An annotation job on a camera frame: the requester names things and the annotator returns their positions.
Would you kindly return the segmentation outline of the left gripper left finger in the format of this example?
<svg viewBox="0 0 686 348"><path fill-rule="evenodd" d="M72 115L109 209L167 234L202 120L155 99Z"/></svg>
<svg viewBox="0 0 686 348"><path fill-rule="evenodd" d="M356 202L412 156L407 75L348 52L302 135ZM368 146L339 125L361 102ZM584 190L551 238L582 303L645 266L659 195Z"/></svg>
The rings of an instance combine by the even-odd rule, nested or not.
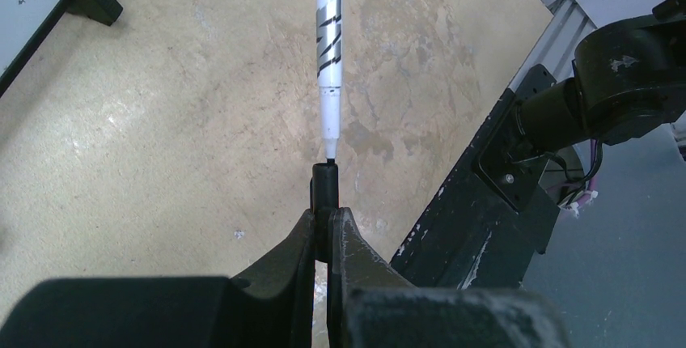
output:
<svg viewBox="0 0 686 348"><path fill-rule="evenodd" d="M4 347L309 347L314 217L234 277L59 278L32 288Z"/></svg>

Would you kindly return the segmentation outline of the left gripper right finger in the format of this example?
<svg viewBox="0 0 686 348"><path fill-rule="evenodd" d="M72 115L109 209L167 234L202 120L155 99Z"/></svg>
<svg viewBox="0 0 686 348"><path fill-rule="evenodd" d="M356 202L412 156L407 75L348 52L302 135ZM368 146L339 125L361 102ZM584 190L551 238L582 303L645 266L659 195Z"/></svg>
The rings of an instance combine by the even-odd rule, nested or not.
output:
<svg viewBox="0 0 686 348"><path fill-rule="evenodd" d="M352 211L328 223L331 347L569 347L542 297L512 289L417 287L362 237Z"/></svg>

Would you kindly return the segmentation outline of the black marker cap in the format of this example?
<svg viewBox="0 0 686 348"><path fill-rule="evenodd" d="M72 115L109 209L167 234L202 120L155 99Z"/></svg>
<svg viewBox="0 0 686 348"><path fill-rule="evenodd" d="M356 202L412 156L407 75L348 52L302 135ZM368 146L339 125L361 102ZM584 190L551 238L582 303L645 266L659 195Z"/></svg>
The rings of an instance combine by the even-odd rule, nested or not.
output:
<svg viewBox="0 0 686 348"><path fill-rule="evenodd" d="M328 222L339 209L338 166L334 159L315 163L310 182L310 204L314 215L315 258L328 263Z"/></svg>

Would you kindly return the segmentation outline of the white black marker pen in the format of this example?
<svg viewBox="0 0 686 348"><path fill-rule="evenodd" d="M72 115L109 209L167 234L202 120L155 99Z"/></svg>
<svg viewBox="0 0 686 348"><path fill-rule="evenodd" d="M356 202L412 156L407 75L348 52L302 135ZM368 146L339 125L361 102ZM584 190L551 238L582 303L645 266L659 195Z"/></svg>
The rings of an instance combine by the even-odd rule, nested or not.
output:
<svg viewBox="0 0 686 348"><path fill-rule="evenodd" d="M341 136L342 0L316 0L316 76L320 93L321 134L328 162L337 157Z"/></svg>

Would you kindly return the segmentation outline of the black framed whiteboard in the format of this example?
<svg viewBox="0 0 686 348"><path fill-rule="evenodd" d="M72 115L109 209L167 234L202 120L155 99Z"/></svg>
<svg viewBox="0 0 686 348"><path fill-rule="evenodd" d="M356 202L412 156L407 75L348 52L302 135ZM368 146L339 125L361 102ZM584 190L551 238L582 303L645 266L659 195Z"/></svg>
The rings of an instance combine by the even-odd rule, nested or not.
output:
<svg viewBox="0 0 686 348"><path fill-rule="evenodd" d="M111 26L117 0L1 0L1 93L5 93L65 13Z"/></svg>

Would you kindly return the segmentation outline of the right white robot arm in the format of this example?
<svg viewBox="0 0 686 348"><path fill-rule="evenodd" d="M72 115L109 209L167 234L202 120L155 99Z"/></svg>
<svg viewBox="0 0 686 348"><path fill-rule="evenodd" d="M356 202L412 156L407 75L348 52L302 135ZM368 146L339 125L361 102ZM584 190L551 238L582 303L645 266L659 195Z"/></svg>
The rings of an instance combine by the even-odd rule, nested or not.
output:
<svg viewBox="0 0 686 348"><path fill-rule="evenodd" d="M613 146L676 121L685 110L685 0L593 31L575 49L573 70L519 105L513 163L587 139Z"/></svg>

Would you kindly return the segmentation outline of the aluminium extrusion frame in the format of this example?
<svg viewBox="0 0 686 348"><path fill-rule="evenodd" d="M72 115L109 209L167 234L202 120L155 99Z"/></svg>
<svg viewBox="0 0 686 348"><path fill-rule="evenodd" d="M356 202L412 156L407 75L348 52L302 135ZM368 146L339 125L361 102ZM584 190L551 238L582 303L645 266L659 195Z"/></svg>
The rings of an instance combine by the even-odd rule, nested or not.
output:
<svg viewBox="0 0 686 348"><path fill-rule="evenodd" d="M572 77L574 50L597 29L576 0L556 0L551 8L553 18L508 85L512 91L536 65L545 67L556 82Z"/></svg>

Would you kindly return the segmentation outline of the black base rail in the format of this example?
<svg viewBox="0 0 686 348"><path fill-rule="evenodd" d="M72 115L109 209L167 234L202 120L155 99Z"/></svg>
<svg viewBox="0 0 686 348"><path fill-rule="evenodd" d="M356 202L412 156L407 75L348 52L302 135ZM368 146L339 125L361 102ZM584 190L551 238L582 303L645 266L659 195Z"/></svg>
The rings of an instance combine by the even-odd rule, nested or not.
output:
<svg viewBox="0 0 686 348"><path fill-rule="evenodd" d="M545 161L516 164L517 105L555 84L541 64L507 88L405 237L391 266L416 286L519 288L559 209L539 185Z"/></svg>

